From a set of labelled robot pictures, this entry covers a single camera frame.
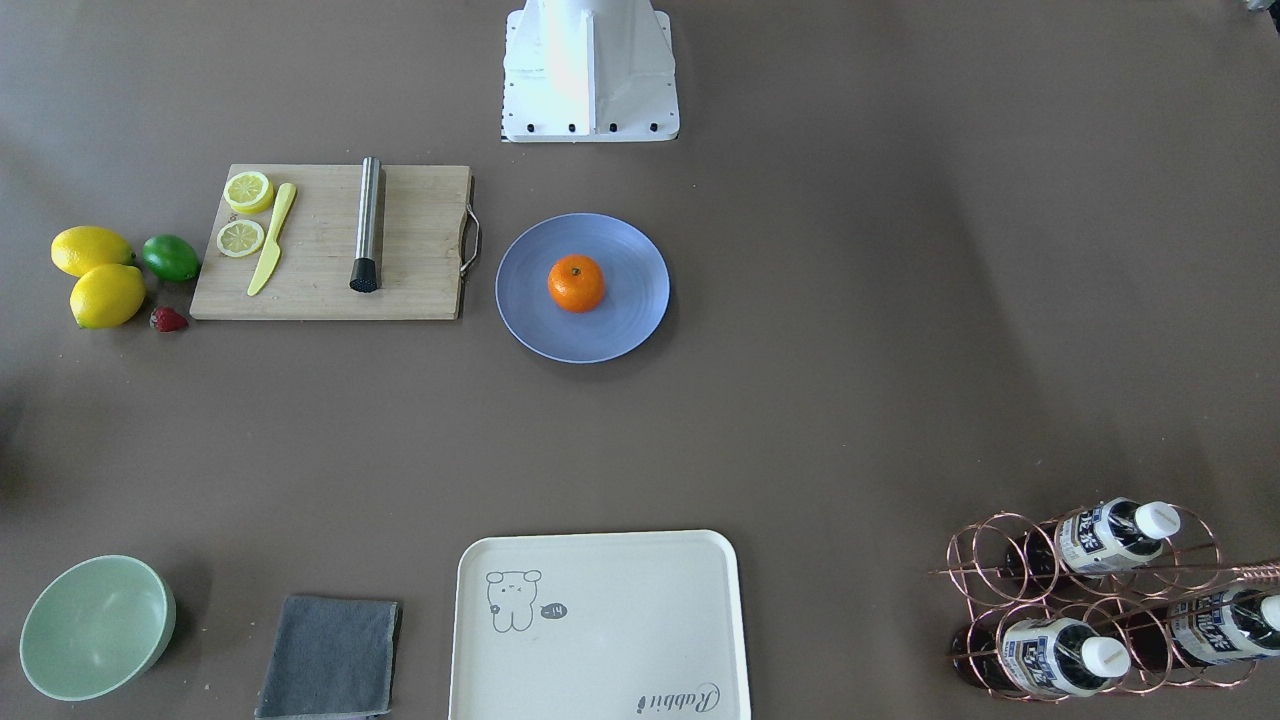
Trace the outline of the blue plate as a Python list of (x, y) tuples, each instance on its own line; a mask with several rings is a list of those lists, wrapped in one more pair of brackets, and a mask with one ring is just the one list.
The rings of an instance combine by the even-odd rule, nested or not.
[[(559, 307), (547, 278), (563, 256), (582, 254), (603, 270), (605, 295), (589, 313)], [(603, 363), (641, 345), (660, 324), (669, 273), (659, 249), (628, 223), (595, 213), (539, 222), (518, 236), (495, 275), (495, 301), (512, 336), (543, 357)]]

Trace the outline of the orange fruit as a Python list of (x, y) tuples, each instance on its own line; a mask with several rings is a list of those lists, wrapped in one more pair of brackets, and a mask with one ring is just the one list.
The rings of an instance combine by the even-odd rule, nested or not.
[(590, 313), (605, 297), (605, 277), (593, 258), (570, 254), (552, 265), (547, 275), (547, 291), (561, 310)]

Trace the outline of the cream rabbit tray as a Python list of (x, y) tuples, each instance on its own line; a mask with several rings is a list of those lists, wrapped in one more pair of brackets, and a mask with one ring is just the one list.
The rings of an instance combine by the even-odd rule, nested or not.
[(457, 571), (448, 715), (749, 719), (733, 546), (707, 529), (472, 543)]

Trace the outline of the steel muddler black tip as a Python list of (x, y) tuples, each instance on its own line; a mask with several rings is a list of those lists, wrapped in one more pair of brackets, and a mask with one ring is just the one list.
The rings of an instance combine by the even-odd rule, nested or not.
[(349, 287), (355, 292), (379, 290), (379, 232), (381, 214), (381, 161), (366, 156), (361, 165), (358, 218)]

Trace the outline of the wooden cutting board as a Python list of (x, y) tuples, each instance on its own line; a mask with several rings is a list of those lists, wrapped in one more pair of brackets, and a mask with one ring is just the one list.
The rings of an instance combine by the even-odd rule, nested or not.
[(466, 238), (474, 173), (457, 165), (385, 165), (378, 228), (379, 287), (349, 287), (361, 170), (356, 164), (257, 164), (297, 197), (282, 258), (257, 295), (257, 259), (228, 258), (210, 242), (189, 305), (201, 320), (454, 320), (463, 268), (477, 256)]

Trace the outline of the yellow plastic knife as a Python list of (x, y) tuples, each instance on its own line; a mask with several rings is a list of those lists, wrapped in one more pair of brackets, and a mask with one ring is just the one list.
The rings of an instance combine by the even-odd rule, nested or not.
[(279, 245), (279, 237), (283, 231), (283, 225), (285, 224), (285, 219), (288, 218), (294, 204), (296, 196), (297, 187), (294, 183), (285, 182), (276, 188), (268, 232), (260, 250), (260, 258), (246, 290), (246, 295), (250, 297), (256, 296), (262, 291), (280, 261), (282, 247)]

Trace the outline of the lemon slice upper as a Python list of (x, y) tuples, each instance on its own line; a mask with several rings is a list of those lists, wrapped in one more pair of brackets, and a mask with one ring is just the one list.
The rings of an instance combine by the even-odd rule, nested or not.
[(257, 222), (236, 219), (218, 231), (215, 243), (227, 258), (247, 258), (264, 246), (265, 238), (266, 231)]

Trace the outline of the lemon half lower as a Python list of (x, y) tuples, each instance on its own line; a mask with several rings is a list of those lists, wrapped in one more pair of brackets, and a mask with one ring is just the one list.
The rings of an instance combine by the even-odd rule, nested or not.
[(232, 211), (253, 215), (273, 206), (275, 186), (260, 170), (242, 170), (227, 179), (221, 196)]

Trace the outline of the grey folded cloth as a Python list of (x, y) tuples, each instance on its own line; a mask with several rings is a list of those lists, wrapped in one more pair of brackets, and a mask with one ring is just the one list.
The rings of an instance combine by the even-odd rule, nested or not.
[(256, 719), (372, 719), (390, 711), (401, 605), (285, 598)]

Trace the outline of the red strawberry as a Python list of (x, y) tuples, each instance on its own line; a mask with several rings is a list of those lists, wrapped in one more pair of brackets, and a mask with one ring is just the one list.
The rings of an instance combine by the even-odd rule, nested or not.
[(189, 320), (174, 307), (155, 307), (148, 318), (148, 324), (159, 333), (172, 333), (189, 327)]

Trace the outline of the green lime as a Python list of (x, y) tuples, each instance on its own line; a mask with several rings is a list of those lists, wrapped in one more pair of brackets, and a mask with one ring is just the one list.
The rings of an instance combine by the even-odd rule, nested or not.
[(155, 234), (143, 242), (143, 264), (161, 281), (187, 282), (200, 274), (201, 258), (175, 234)]

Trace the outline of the tea bottle front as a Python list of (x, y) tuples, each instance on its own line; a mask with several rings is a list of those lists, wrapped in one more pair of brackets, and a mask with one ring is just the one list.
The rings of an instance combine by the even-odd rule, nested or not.
[(1056, 591), (1143, 566), (1181, 529), (1181, 514), (1164, 501), (1112, 498), (1062, 520), (1036, 525), (1005, 552), (998, 575)]

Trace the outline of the tea bottle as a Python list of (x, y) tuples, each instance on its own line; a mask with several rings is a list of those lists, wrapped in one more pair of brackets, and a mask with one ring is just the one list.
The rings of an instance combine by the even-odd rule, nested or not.
[(1157, 673), (1276, 659), (1279, 597), (1251, 585), (1229, 585), (1134, 612), (1120, 628), (1140, 666)]
[(1164, 501), (1112, 498), (1062, 520), (1036, 525), (1005, 552), (998, 575), (1056, 591), (1143, 566), (1181, 529), (1181, 514)]
[(968, 684), (1030, 700), (1091, 697), (1132, 670), (1121, 641), (1070, 618), (961, 629), (951, 641), (950, 659)]

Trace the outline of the yellow lemon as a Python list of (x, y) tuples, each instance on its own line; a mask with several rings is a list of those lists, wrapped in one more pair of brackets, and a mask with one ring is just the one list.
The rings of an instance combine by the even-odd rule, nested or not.
[(141, 269), (105, 264), (84, 273), (74, 284), (69, 305), (76, 323), (86, 329), (122, 325), (138, 313), (146, 297)]
[(54, 237), (50, 258), (59, 270), (81, 278), (101, 265), (131, 265), (134, 252), (115, 231), (101, 225), (76, 225)]

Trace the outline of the green bowl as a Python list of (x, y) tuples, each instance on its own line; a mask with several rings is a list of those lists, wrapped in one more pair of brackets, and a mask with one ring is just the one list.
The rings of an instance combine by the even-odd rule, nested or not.
[(175, 596), (150, 565), (125, 555), (88, 559), (32, 605), (20, 633), (20, 666), (50, 698), (93, 700), (155, 665), (175, 624)]

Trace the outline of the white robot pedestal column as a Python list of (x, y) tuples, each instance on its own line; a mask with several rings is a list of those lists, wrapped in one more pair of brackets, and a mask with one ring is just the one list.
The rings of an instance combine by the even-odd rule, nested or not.
[(527, 1), (506, 18), (503, 69), (506, 142), (678, 137), (671, 19), (649, 1)]

